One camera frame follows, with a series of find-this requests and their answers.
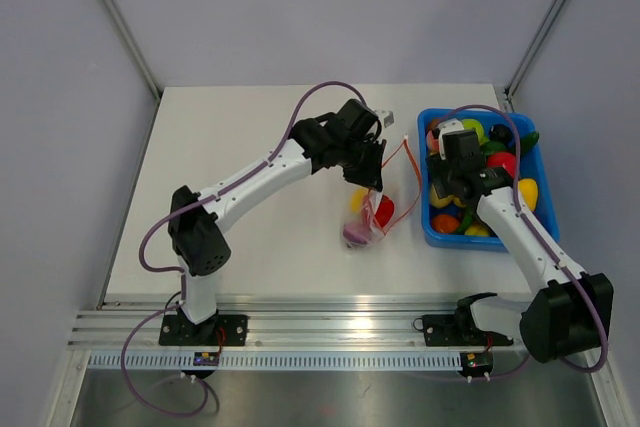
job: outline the metallic floor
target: metallic floor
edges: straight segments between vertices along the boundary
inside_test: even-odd
[[[518,358],[496,355],[496,371]],[[134,371],[141,393],[165,409],[187,410],[202,397],[200,387],[178,380],[151,392],[168,371]],[[117,370],[90,370],[73,426],[517,426],[606,425],[590,377],[560,362],[530,362],[519,375],[488,384],[450,382],[455,373],[231,372],[207,382],[220,401],[190,419],[163,417],[132,402]]]

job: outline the blue bin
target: blue bin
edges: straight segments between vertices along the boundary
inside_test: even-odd
[[[497,237],[475,237],[470,235],[451,235],[441,234],[431,228],[431,218],[438,214],[456,215],[459,210],[453,203],[444,209],[436,209],[429,204],[429,187],[431,181],[427,172],[427,142],[426,132],[427,125],[435,118],[443,117],[449,113],[450,109],[427,109],[418,116],[418,138],[420,142],[420,171],[424,180],[422,187],[422,228],[425,238],[429,245],[434,247],[444,247],[450,249],[471,249],[471,250],[488,250],[494,252],[506,252],[502,241]],[[521,137],[533,132],[535,126],[533,121],[521,114],[509,114],[514,124],[518,128]],[[489,132],[492,125],[507,125],[504,119],[496,113],[468,110],[455,115],[456,119],[476,119],[484,127],[485,132]],[[560,237],[558,230],[558,222],[556,214],[553,210],[551,202],[551,193],[547,184],[547,177],[544,173],[544,165],[542,164],[542,155],[540,148],[536,145],[533,151],[525,155],[520,162],[521,178],[535,179],[538,184],[538,204],[534,214],[540,223],[547,229],[547,232],[557,242]]]

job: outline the white table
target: white table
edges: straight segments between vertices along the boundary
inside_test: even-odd
[[[151,274],[137,260],[145,232],[169,211],[173,191],[196,191],[225,179],[272,148],[309,86],[167,88],[153,128],[117,252],[107,302],[157,301],[179,289],[175,273]],[[497,106],[491,85],[360,85],[373,109],[393,110],[385,131],[389,151],[405,132],[418,157],[416,119],[432,107],[470,103]],[[326,88],[300,118],[336,111],[352,97]],[[401,157],[383,171],[402,204],[415,194],[415,177]],[[370,250],[349,251],[340,227],[353,186],[340,168],[318,172],[267,199],[227,234],[230,261],[219,276],[221,296],[242,299],[337,299],[384,296],[454,301],[485,291],[528,297],[524,277],[508,254],[432,248],[420,208]],[[166,228],[151,240],[152,265],[176,265]]]

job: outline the mounting plate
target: mounting plate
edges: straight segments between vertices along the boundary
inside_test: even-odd
[[[478,332],[473,335],[467,333],[463,337],[453,314],[423,315],[420,319],[422,319],[421,332],[427,347],[484,347],[488,343],[488,333],[491,334],[494,347],[513,345],[513,340],[496,332]]]
[[[160,339],[163,346],[199,347],[218,346],[218,329],[224,329],[224,347],[244,347],[249,317],[246,315],[218,314],[202,324],[192,324],[184,315],[169,314],[162,319]]]

